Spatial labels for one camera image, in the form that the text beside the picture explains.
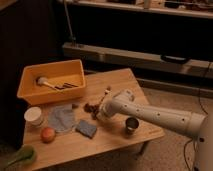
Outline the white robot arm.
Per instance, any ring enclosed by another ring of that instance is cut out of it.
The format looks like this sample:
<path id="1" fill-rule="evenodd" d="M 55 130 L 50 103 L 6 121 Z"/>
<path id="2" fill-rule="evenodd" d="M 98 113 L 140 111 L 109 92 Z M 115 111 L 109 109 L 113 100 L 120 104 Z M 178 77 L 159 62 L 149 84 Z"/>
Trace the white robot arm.
<path id="1" fill-rule="evenodd" d="M 135 96 L 124 89 L 99 107 L 102 116 L 132 116 L 197 141 L 192 171 L 213 171 L 213 115 L 175 110 L 134 102 Z"/>

